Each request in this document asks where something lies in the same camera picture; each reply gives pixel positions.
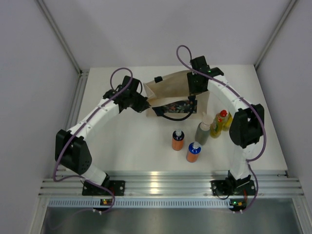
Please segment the canvas tote bag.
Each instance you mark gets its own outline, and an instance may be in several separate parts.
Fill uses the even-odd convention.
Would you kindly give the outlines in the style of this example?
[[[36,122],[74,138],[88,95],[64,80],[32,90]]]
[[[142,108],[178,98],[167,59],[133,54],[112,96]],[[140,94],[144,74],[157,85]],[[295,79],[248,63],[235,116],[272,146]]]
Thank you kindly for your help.
[[[179,71],[163,77],[157,77],[159,81],[153,80],[144,83],[143,87],[152,108],[160,108],[164,114],[171,118],[182,118],[191,111],[189,93],[188,71]]]

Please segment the yellow dish soap red cap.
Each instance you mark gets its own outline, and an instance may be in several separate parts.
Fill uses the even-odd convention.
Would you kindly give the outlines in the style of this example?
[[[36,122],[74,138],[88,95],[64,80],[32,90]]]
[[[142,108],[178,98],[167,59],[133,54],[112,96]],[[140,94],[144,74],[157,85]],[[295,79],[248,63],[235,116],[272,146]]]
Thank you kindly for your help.
[[[228,112],[226,110],[222,110],[217,113],[211,126],[210,126],[210,136],[212,138],[218,138],[221,134],[222,128],[224,124],[227,122]]]

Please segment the grey bottle beige cap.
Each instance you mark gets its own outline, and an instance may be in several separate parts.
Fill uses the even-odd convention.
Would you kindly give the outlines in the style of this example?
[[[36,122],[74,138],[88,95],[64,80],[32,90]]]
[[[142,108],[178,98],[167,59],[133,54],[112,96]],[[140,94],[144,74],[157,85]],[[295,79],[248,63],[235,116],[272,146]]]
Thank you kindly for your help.
[[[203,117],[201,122],[199,123],[196,133],[195,133],[195,141],[198,142],[201,146],[205,145],[209,136],[210,136],[210,128],[213,122],[213,118],[203,112]]]

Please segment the orange bottle dark blue cap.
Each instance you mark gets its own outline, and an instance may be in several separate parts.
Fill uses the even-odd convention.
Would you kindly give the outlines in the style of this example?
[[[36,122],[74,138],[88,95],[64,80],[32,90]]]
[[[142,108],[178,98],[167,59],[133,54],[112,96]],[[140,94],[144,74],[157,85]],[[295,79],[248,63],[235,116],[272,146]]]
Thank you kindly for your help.
[[[175,151],[180,151],[184,144],[184,132],[182,130],[175,130],[172,135],[172,148]]]

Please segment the orange bottle bright blue cap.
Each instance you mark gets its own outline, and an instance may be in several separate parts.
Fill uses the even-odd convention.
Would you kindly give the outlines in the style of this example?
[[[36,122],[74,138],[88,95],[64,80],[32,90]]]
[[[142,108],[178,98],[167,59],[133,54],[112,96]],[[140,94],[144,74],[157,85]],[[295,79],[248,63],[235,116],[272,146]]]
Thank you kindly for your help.
[[[194,163],[197,161],[199,154],[201,152],[201,145],[198,142],[192,142],[188,146],[188,151],[186,155],[186,159],[190,163]]]

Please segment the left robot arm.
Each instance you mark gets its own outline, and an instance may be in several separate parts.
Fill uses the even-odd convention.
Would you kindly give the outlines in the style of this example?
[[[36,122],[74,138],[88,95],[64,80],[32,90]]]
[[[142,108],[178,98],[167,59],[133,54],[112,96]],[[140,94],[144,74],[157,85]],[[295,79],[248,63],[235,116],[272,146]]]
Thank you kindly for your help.
[[[150,107],[142,92],[140,80],[125,76],[116,89],[107,91],[98,105],[69,130],[59,130],[56,135],[55,161],[70,169],[93,185],[100,195],[109,192],[110,177],[93,162],[88,144],[114,117],[127,108],[141,113]]]

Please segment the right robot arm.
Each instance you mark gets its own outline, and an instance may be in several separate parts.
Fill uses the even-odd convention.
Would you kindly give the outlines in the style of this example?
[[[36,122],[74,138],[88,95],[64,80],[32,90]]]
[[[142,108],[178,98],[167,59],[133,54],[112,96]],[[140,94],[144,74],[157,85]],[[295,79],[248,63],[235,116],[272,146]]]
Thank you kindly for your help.
[[[234,155],[228,175],[224,180],[212,182],[213,194],[227,198],[231,195],[256,194],[257,183],[251,177],[250,163],[256,144],[267,141],[264,127],[264,108],[261,104],[250,104],[226,80],[219,68],[211,68],[204,56],[190,61],[188,82],[190,93],[210,91],[226,107],[232,116],[229,136],[234,144]]]

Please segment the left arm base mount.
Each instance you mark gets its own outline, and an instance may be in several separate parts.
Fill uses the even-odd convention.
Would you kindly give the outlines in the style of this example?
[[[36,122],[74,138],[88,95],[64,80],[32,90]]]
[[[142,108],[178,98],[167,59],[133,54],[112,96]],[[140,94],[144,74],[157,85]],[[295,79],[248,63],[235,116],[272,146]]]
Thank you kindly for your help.
[[[112,192],[115,196],[124,196],[125,191],[125,181],[124,180],[110,180],[106,184],[106,189]],[[100,196],[100,195],[110,195],[107,191],[94,186],[88,182],[83,183],[82,188],[83,196]]]

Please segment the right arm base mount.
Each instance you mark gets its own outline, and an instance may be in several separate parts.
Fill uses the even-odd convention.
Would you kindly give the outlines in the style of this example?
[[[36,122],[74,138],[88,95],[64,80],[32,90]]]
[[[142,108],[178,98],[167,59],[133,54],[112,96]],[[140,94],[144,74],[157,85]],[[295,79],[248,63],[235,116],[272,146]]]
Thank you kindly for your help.
[[[244,192],[246,192],[247,195],[255,195],[256,189],[252,180],[238,187],[235,187],[226,180],[213,180],[211,186],[214,196],[243,196]]]

